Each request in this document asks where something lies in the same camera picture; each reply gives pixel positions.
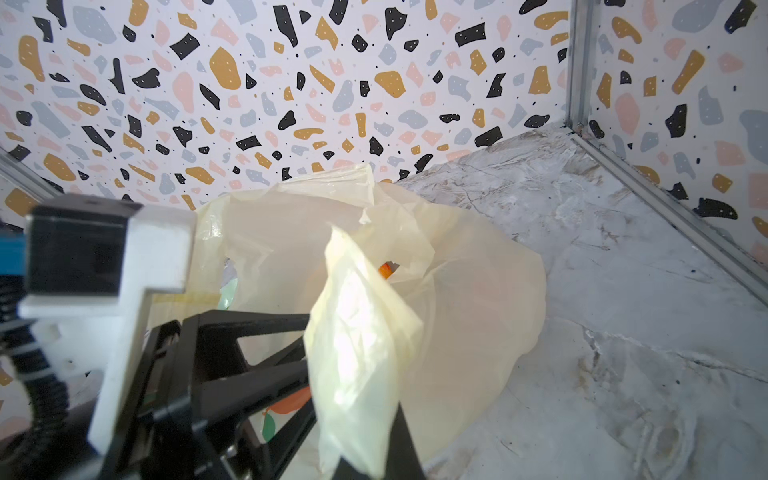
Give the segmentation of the yellow translucent plastic bag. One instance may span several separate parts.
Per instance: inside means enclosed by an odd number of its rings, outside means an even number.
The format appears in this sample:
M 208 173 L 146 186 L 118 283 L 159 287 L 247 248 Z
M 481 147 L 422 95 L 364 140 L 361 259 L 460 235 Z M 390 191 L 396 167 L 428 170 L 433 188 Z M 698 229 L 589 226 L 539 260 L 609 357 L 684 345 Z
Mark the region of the yellow translucent plastic bag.
M 387 261 L 399 265 L 384 279 Z M 383 454 L 401 405 L 421 461 L 504 389 L 545 320 L 542 258 L 478 213 L 374 179 L 366 165 L 240 191 L 199 210 L 186 291 L 154 298 L 149 323 L 230 311 L 311 315 L 319 424 L 290 479 L 327 479 L 344 453 Z

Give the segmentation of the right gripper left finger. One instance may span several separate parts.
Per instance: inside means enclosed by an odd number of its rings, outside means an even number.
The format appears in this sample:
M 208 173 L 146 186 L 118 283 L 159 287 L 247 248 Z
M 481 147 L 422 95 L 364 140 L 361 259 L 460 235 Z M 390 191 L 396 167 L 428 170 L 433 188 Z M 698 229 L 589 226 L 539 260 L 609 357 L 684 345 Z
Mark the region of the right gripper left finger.
M 363 480 L 363 475 L 344 458 L 341 458 L 332 475 L 332 480 Z

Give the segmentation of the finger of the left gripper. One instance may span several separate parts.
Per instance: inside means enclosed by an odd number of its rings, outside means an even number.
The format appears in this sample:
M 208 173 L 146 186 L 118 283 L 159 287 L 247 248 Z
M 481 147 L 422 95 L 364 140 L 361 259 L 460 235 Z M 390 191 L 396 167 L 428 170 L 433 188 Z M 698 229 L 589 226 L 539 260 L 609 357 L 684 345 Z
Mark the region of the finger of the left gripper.
M 210 310 L 153 328 L 119 416 L 119 468 L 146 455 L 156 465 L 156 479 L 181 479 L 179 394 L 183 359 L 194 357 L 198 367 L 212 378 L 239 373 L 264 361 L 272 364 L 305 359 L 303 342 L 296 339 L 251 365 L 239 341 L 278 333 L 299 334 L 308 320 L 306 314 Z

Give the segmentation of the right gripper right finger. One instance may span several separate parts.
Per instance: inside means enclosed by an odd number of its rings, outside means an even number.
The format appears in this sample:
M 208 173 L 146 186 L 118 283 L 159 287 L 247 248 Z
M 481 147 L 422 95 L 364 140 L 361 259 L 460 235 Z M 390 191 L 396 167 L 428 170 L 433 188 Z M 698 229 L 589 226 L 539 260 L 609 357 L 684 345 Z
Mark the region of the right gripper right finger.
M 391 428 L 384 480 L 424 479 L 424 470 L 408 429 L 403 408 L 399 405 Z

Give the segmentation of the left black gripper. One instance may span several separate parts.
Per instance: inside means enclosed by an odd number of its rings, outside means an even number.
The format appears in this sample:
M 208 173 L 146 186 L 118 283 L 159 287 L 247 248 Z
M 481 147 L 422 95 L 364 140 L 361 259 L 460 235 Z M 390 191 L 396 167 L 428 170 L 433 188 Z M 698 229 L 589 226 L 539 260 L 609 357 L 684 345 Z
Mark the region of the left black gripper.
M 250 417 L 308 387 L 307 361 L 266 361 L 212 378 L 194 357 L 181 362 L 179 477 L 181 479 L 279 479 L 315 424 L 314 407 L 299 408 L 287 430 L 260 440 Z M 37 473 L 23 479 L 98 479 L 105 456 L 86 438 L 96 399 L 68 411 L 64 428 Z M 156 479 L 148 457 L 135 459 L 108 479 Z

